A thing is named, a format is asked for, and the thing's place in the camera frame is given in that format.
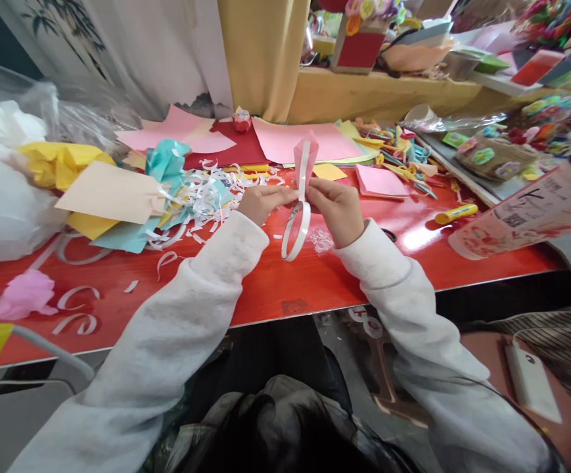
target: basket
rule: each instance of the basket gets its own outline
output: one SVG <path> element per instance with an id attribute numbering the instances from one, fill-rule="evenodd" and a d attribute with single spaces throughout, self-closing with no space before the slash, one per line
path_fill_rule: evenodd
<path id="1" fill-rule="evenodd" d="M 479 131 L 458 148 L 456 159 L 474 174 L 504 182 L 546 155 L 529 145 L 516 145 L 506 138 L 489 138 Z"/>

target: tabletop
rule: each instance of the tabletop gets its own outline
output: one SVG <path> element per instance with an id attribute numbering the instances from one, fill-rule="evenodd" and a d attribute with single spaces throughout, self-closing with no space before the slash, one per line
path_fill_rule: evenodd
<path id="1" fill-rule="evenodd" d="M 357 187 L 354 169 L 343 170 L 347 178 L 341 182 Z M 289 183 L 294 178 L 294 171 L 280 171 L 279 175 Z M 410 196 L 405 202 L 361 197 L 364 217 L 374 218 L 381 227 L 397 235 L 396 244 L 399 249 L 423 266 L 435 290 L 565 268 L 556 253 L 542 245 L 481 261 L 461 257 L 446 241 L 453 232 L 453 227 L 441 227 L 434 222 L 437 213 L 458 206 L 456 195 L 450 189 L 441 188 L 436 188 L 436 194 L 437 200 Z M 463 189 L 463 197 L 471 197 L 471 194 Z M 291 263 L 282 260 L 281 240 L 274 235 L 283 235 L 289 214 L 289 209 L 280 208 L 270 215 L 263 227 L 270 237 L 270 244 L 263 252 L 257 268 L 243 281 L 244 289 L 235 308 L 232 327 L 367 302 L 359 289 L 359 281 L 347 273 L 340 260 L 327 249 L 328 245 L 313 241 L 318 239 L 317 235 L 328 234 L 320 215 L 312 215 L 309 235 L 298 257 Z M 196 235 L 206 240 L 211 235 L 209 229 L 210 225 Z M 96 300 L 92 291 L 78 292 L 68 302 L 69 307 L 85 304 L 76 311 L 62 310 L 53 316 L 34 313 L 15 323 L 37 332 L 71 353 L 111 348 L 136 309 L 175 275 L 180 258 L 162 266 L 160 281 L 157 281 L 156 264 L 161 255 L 173 250 L 178 256 L 189 258 L 195 256 L 200 248 L 201 245 L 193 238 L 184 237 L 163 252 L 145 250 L 142 254 L 130 254 L 113 251 L 95 263 L 81 266 L 68 265 L 51 254 L 40 267 L 42 272 L 55 281 L 55 297 L 49 305 L 55 306 L 66 291 L 77 286 L 95 287 L 101 298 Z M 17 261 L 0 262 L 0 294 L 7 283 L 29 268 L 42 251 L 44 248 Z M 66 257 L 70 260 L 85 259 L 98 251 L 99 248 L 88 246 L 85 238 L 73 238 L 66 249 Z M 124 290 L 132 281 L 139 283 L 132 292 L 126 294 Z M 79 321 L 69 324 L 57 335 L 52 333 L 61 321 L 79 312 L 96 316 L 98 323 L 91 334 L 78 334 Z M 0 366 L 48 357 L 50 355 L 42 349 L 13 336 L 0 354 Z"/>

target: hand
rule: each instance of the hand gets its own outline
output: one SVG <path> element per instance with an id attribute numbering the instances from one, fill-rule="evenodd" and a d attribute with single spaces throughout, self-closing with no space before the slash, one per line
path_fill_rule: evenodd
<path id="1" fill-rule="evenodd" d="M 306 190 L 307 200 L 323 217 L 336 248 L 344 248 L 364 233 L 364 219 L 355 187 L 312 177 Z"/>
<path id="2" fill-rule="evenodd" d="M 285 186 L 248 187 L 237 211 L 261 227 L 276 207 L 290 204 L 297 198 L 298 192 Z"/>

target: yellow glue stick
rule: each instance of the yellow glue stick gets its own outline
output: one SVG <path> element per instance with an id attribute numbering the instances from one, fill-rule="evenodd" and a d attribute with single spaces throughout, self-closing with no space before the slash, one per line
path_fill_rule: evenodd
<path id="1" fill-rule="evenodd" d="M 447 225 L 448 223 L 458 220 L 459 218 L 466 217 L 468 215 L 473 215 L 478 211 L 478 206 L 476 204 L 467 204 L 462 207 L 458 207 L 446 212 L 438 214 L 434 221 L 439 225 Z"/>

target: white sweater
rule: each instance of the white sweater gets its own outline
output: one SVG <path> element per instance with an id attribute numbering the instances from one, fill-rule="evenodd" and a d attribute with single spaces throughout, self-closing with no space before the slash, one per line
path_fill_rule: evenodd
<path id="1" fill-rule="evenodd" d="M 489 371 L 436 314 L 434 289 L 372 220 L 335 250 L 361 281 L 399 356 L 394 370 L 430 413 L 430 442 L 442 468 L 535 473 L 548 459 L 543 440 L 509 404 L 483 386 Z M 86 391 L 67 399 L 29 442 L 11 472 L 130 473 L 160 434 L 163 414 L 223 339 L 242 280 L 267 247 L 244 215 L 228 221 L 176 276 L 137 310 Z"/>

